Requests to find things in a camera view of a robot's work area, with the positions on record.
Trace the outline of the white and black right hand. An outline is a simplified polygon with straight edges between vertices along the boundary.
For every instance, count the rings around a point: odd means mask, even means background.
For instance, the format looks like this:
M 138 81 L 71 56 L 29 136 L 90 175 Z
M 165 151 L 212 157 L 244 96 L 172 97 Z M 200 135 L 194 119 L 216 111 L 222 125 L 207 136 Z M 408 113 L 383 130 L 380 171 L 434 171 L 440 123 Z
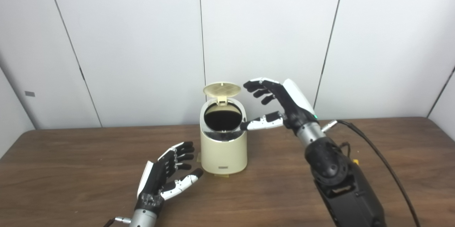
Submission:
M 262 97 L 261 104 L 263 105 L 276 99 L 283 111 L 268 113 L 243 122 L 240 124 L 241 130 L 261 130 L 284 126 L 296 134 L 305 124 L 318 123 L 314 108 L 291 79 L 279 83 L 276 80 L 260 77 L 249 80 L 243 86 L 255 98 Z

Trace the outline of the white and black left hand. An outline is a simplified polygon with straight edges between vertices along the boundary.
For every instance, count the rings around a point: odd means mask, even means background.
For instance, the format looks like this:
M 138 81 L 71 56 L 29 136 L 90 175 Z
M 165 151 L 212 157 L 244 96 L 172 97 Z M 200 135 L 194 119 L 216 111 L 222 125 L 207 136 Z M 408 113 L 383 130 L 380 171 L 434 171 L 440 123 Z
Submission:
M 197 182 L 204 174 L 200 168 L 186 176 L 169 181 L 178 170 L 190 170 L 184 163 L 194 159 L 195 148 L 192 141 L 184 141 L 168 148 L 155 162 L 148 161 L 139 182 L 135 210 L 151 211 L 160 214 L 164 202 Z

